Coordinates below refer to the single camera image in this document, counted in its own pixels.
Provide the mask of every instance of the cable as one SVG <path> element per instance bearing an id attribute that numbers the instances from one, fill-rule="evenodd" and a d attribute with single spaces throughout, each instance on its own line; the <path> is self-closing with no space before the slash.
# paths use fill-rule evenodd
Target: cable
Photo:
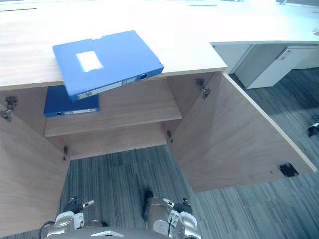
<path id="1" fill-rule="evenodd" d="M 171 226 L 171 221 L 173 220 L 173 218 L 170 219 L 170 222 L 169 222 L 169 226 L 168 226 L 168 233 L 167 235 L 169 236 L 169 233 L 170 233 L 170 226 Z"/>
<path id="2" fill-rule="evenodd" d="M 46 226 L 46 225 L 52 225 L 52 224 L 55 224 L 55 222 L 53 221 L 47 221 L 45 224 L 42 225 L 42 227 L 40 228 L 40 231 L 39 231 L 39 235 L 38 235 L 38 239 L 42 239 L 42 230 L 43 228 Z"/>

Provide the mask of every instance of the blue folder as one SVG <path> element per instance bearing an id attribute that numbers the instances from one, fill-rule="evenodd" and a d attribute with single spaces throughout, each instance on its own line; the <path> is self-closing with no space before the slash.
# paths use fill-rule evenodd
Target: blue folder
<path id="1" fill-rule="evenodd" d="M 57 45 L 53 51 L 73 101 L 158 75 L 164 69 L 135 31 Z"/>
<path id="2" fill-rule="evenodd" d="M 46 117 L 72 115 L 100 111 L 99 96 L 72 101 L 64 86 L 48 87 L 44 115 Z"/>

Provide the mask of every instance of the wooden cabinet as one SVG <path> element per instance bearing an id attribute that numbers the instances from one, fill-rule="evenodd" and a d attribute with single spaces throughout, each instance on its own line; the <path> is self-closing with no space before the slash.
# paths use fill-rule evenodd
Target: wooden cabinet
<path id="1" fill-rule="evenodd" d="M 216 72 L 172 134 L 171 151 L 195 192 L 253 184 L 316 168 L 268 115 L 224 73 Z"/>
<path id="2" fill-rule="evenodd" d="M 196 82 L 204 82 L 200 91 Z M 210 89 L 204 99 L 202 93 Z M 167 143 L 195 192 L 284 178 L 316 168 L 227 74 L 151 78 L 99 96 L 101 111 L 46 119 L 46 88 L 18 96 L 12 122 L 0 119 L 0 230 L 10 235 L 55 217 L 69 160 Z"/>

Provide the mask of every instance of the gray carpet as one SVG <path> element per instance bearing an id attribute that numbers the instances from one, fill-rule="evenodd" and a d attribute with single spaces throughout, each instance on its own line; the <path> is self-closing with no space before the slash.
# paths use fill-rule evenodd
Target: gray carpet
<path id="1" fill-rule="evenodd" d="M 319 114 L 319 69 L 293 70 L 277 85 L 247 93 L 319 168 L 319 136 L 306 135 Z M 189 197 L 205 239 L 319 238 L 319 173 L 195 194 L 166 146 L 72 161 L 61 206 L 73 195 L 93 199 L 85 219 L 142 228 L 146 186 L 174 201 Z M 36 231 L 5 238 L 36 238 Z"/>

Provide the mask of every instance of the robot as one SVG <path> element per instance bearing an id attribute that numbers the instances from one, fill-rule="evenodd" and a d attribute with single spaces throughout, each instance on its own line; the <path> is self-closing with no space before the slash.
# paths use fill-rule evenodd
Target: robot
<path id="1" fill-rule="evenodd" d="M 174 203 L 146 191 L 142 212 L 145 230 L 110 227 L 97 220 L 85 223 L 82 211 L 93 203 L 93 200 L 81 203 L 77 197 L 72 197 L 54 222 L 46 222 L 41 227 L 39 239 L 98 239 L 107 236 L 121 239 L 202 239 L 186 198 L 183 203 Z"/>

